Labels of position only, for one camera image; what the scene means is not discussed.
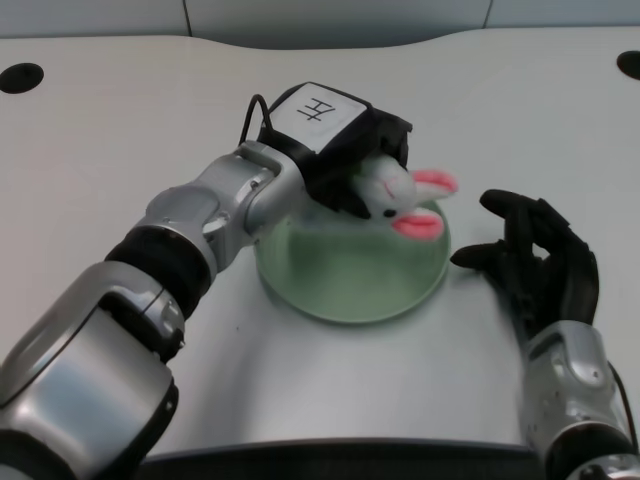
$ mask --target robotic hand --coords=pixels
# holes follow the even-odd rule
[[[524,336],[522,428],[547,478],[640,478],[626,393],[592,327],[595,256],[544,200],[489,190],[480,203],[504,218],[504,240],[463,248],[451,261],[484,272],[509,300],[514,327]],[[547,258],[533,255],[534,243]],[[629,432],[614,407],[616,384]]]
[[[259,103],[257,142],[245,141]],[[407,161],[407,122],[307,83],[267,111],[252,99],[240,146],[159,194],[0,370],[0,466],[40,479],[127,478],[178,404],[166,362],[218,272],[302,203],[367,218],[345,177],[380,149]]]

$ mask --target white plush rabbit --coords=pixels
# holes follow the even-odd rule
[[[363,160],[360,172],[351,179],[351,188],[367,206],[370,219],[334,212],[309,198],[293,217],[295,226],[334,234],[391,228],[415,240],[433,241],[444,232],[444,222],[440,215],[420,205],[447,197],[455,193],[458,186],[447,173],[407,172],[393,157],[376,151]]]

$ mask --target green glass plate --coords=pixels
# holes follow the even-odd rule
[[[318,234],[287,219],[256,246],[258,271],[286,302],[315,317],[343,323],[399,315],[431,294],[444,278],[451,239],[417,242],[393,231]]]

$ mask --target black cable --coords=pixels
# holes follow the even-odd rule
[[[253,109],[256,108],[256,103],[260,104],[260,109],[262,110],[262,119],[264,121],[265,126],[268,130],[272,131],[273,126],[271,125],[271,117],[269,116],[269,107],[267,107],[267,102],[264,101],[262,95],[254,95],[251,97],[251,101],[249,102],[249,108],[247,109],[247,116],[244,117],[244,125],[242,127],[242,134],[240,135],[240,142],[244,143],[247,139],[247,133],[249,133],[249,125],[251,124],[251,116],[253,115]]]
[[[611,369],[611,373],[613,373],[613,379],[616,381],[618,388],[620,389],[620,396],[622,397],[622,405],[624,406],[624,413],[627,416],[627,423],[629,424],[629,434],[631,435],[631,442],[633,443],[633,449],[636,452],[638,450],[638,436],[636,435],[636,425],[633,421],[633,416],[631,415],[631,406],[629,405],[629,399],[627,398],[627,392],[624,389],[624,384],[622,383],[622,379],[611,362],[609,362],[609,368]]]
[[[187,0],[182,0],[182,9],[184,10],[184,19],[187,22],[187,33],[190,37],[193,37],[193,31],[191,30],[191,20],[189,19],[189,9],[187,8]]]

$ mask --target white table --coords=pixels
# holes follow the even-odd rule
[[[640,28],[493,30],[372,50],[265,51],[180,37],[0,41],[0,358],[159,191],[237,142],[247,103],[314,80],[413,122],[410,163],[456,174],[453,248],[493,241],[488,188],[541,196],[596,252],[597,325],[640,411]],[[321,437],[520,443],[518,349],[484,280],[451,268],[400,321],[345,328],[270,299],[251,250],[220,275],[171,362],[178,413],[155,453]]]

